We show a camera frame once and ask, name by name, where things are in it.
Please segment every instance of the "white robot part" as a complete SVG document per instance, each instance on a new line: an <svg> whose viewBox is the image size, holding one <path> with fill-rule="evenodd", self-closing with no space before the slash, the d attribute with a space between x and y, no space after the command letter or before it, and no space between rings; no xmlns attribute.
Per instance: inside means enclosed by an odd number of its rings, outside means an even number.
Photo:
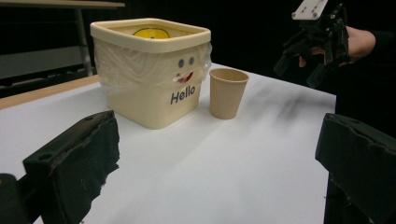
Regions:
<svg viewBox="0 0 396 224"><path fill-rule="evenodd" d="M297 10L291 13L295 21L314 21L317 20L328 0L304 0Z"/></svg>

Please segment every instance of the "person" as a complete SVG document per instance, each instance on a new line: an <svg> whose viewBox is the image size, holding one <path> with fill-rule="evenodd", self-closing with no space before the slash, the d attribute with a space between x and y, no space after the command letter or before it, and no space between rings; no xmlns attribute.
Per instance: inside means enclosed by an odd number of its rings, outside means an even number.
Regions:
<svg viewBox="0 0 396 224"><path fill-rule="evenodd" d="M329 75L319 90L337 96L335 113L396 138L396 26L382 30L347 26L349 63ZM314 47L312 54L323 54ZM299 57L299 66L308 62Z"/></svg>

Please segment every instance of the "brown paper cup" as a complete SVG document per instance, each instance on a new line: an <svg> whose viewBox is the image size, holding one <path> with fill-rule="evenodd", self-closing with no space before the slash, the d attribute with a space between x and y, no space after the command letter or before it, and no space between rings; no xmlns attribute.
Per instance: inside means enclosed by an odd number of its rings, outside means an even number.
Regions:
<svg viewBox="0 0 396 224"><path fill-rule="evenodd" d="M210 114L218 119L235 118L248 83L248 75L232 68L215 68L210 75Z"/></svg>

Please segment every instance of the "cream plastic container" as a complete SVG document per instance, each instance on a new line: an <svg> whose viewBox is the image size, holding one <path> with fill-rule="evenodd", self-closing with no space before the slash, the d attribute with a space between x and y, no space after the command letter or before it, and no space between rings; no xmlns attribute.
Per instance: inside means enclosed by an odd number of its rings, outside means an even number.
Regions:
<svg viewBox="0 0 396 224"><path fill-rule="evenodd" d="M91 24L96 68L108 107L161 129L198 106L211 66L210 30L160 19Z"/></svg>

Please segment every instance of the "human hand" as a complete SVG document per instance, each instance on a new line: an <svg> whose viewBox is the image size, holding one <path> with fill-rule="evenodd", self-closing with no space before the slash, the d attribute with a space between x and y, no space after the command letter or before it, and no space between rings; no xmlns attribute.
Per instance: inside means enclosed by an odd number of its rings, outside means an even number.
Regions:
<svg viewBox="0 0 396 224"><path fill-rule="evenodd" d="M346 31L349 35L348 38L348 53L350 61L349 63L355 63L359 59L369 55L375 46L375 36L365 30L359 30L347 26ZM309 50L312 55L324 54L324 49L320 47L313 47ZM299 57L299 66L305 67L306 59L302 56Z"/></svg>

